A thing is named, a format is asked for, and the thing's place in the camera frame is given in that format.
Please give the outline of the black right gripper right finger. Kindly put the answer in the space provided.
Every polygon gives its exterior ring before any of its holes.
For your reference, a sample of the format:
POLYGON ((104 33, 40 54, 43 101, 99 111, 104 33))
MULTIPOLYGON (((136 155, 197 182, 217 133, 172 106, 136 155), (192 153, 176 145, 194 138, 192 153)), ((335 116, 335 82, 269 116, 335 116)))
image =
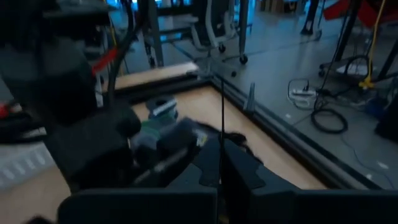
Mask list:
POLYGON ((228 198, 262 197, 299 188, 279 177, 230 140, 224 143, 223 190, 228 198))

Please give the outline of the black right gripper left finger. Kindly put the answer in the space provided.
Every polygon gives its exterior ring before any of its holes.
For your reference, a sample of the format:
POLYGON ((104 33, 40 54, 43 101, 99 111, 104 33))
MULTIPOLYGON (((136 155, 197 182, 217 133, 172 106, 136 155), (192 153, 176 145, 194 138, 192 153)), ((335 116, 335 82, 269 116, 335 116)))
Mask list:
POLYGON ((220 148, 219 140, 210 139, 193 160, 193 164, 201 170, 200 185, 207 187, 217 187, 219 185, 220 148))

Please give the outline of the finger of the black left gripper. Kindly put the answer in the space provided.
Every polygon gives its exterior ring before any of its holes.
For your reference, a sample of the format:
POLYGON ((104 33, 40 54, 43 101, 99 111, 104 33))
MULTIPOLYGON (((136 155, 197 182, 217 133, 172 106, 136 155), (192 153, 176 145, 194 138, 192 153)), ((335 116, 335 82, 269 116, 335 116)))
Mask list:
POLYGON ((183 119, 166 127, 153 145, 137 142, 133 186, 166 187, 180 175, 199 151, 196 127, 192 120, 183 119))

